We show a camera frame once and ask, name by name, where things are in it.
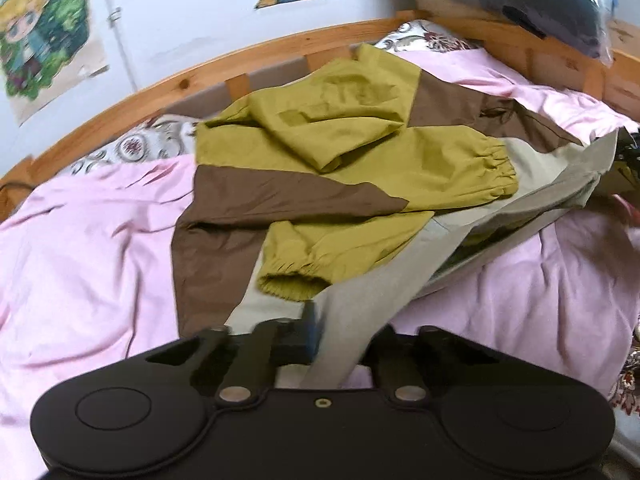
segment round pad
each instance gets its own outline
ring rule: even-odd
[[[72,471],[120,474],[148,468],[193,442],[207,410],[190,386],[59,384],[31,413],[45,459]]]
[[[464,451],[505,471],[560,473],[596,460],[614,418],[595,390],[575,386],[457,386],[442,424]]]
[[[78,404],[76,415],[94,430],[124,430],[151,411],[151,400],[130,388],[105,388],[90,393]]]

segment anime girl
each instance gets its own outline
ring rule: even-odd
[[[38,79],[50,52],[47,41],[35,30],[49,0],[0,0],[0,30],[4,41],[15,46],[2,59],[8,79],[19,89],[30,78]]]

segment beige fabric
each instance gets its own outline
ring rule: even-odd
[[[278,317],[297,319],[302,314],[303,301],[287,301],[258,288],[258,273],[262,267],[262,251],[255,261],[254,271],[249,279],[244,298],[226,321],[233,334],[246,334],[258,323]]]
[[[447,228],[455,228],[476,222],[488,214],[500,211],[508,204],[516,202],[557,178],[570,164],[578,164],[584,152],[584,147],[568,144],[554,152],[539,153],[524,140],[507,137],[502,141],[518,176],[518,191],[511,197],[496,200],[480,207],[438,215],[437,219],[440,224]]]
[[[551,184],[512,200],[485,218],[457,227],[429,222],[388,264],[333,285],[316,296],[323,336],[303,387],[337,388],[359,361],[370,338],[409,301],[437,290],[441,281],[454,282],[463,275],[466,265],[480,265],[525,240],[559,218],[567,207],[584,205],[601,175],[610,168],[616,141],[615,132],[599,139],[583,149]],[[473,227],[491,222],[508,225],[523,216],[534,218],[539,214],[539,218],[514,232],[513,240],[505,241],[489,254],[482,251],[431,280]]]

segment wrinkled fabric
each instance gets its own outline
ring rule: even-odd
[[[447,107],[437,122],[424,122],[443,86],[480,98],[464,110],[464,123]],[[388,262],[434,211],[514,195],[518,180],[504,142],[474,129],[474,120],[503,136],[531,137],[541,127],[531,124],[535,114],[513,112],[511,102],[500,102],[484,116],[491,105],[484,97],[363,44],[355,59],[334,59],[291,85],[252,92],[200,123],[200,164],[279,170],[292,178],[294,172],[311,173],[347,185],[370,182],[390,197],[408,200],[404,210],[393,212],[402,214],[371,218],[363,213],[358,224],[335,218],[294,224],[286,216],[274,222],[258,287],[286,300],[309,300]],[[542,128],[558,136],[556,126]],[[565,132],[562,136],[563,145],[572,142]],[[188,308],[179,297],[178,309]]]
[[[180,335],[225,323],[245,296],[271,224],[356,221],[407,203],[369,182],[347,186],[312,173],[201,164],[193,203],[172,241]]]
[[[512,250],[412,301],[401,333],[434,325],[608,396],[640,314],[640,229],[611,206],[573,210]]]
[[[177,337],[170,243],[194,160],[125,164],[39,186],[0,224],[0,478],[46,471],[31,437],[54,384]]]
[[[484,49],[454,52],[393,52],[443,81],[485,94],[516,99],[525,108],[548,117],[586,146],[620,127],[630,132],[638,124],[602,101],[574,90],[534,85]]]

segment metal screw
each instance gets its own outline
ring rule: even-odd
[[[328,408],[331,405],[329,399],[316,399],[316,408]]]
[[[244,402],[251,397],[251,390],[244,386],[227,386],[218,396],[226,402]]]
[[[396,399],[405,402],[418,402],[427,396],[427,392],[420,386],[400,386],[396,390]]]

